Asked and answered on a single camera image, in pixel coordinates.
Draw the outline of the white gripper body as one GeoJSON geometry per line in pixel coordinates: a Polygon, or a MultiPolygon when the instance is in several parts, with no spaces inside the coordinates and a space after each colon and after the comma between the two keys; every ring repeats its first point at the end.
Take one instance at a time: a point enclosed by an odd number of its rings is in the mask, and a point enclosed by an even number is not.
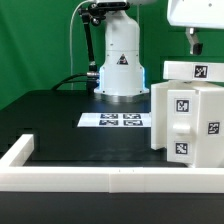
{"type": "Polygon", "coordinates": [[[172,26],[224,29],[224,0],[168,0],[172,26]]]}

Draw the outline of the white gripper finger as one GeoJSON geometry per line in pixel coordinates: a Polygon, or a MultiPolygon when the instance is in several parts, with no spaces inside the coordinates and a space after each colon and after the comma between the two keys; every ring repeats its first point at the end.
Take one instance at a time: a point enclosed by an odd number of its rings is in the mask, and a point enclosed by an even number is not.
{"type": "Polygon", "coordinates": [[[185,34],[190,44],[190,54],[200,55],[202,53],[203,44],[199,42],[196,29],[193,27],[187,27],[185,34]]]}

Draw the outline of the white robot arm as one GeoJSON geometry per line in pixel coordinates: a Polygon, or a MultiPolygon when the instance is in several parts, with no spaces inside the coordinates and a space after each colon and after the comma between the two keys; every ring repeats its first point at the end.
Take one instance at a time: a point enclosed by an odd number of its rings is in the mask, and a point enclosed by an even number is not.
{"type": "MultiPolygon", "coordinates": [[[[92,0],[91,8],[106,20],[105,62],[99,69],[96,96],[111,101],[134,99],[149,93],[145,69],[140,64],[140,27],[126,11],[133,5],[149,5],[158,0],[92,0]]],[[[184,27],[190,53],[199,55],[203,44],[198,28],[224,29],[224,0],[168,0],[167,20],[184,27]]]]}

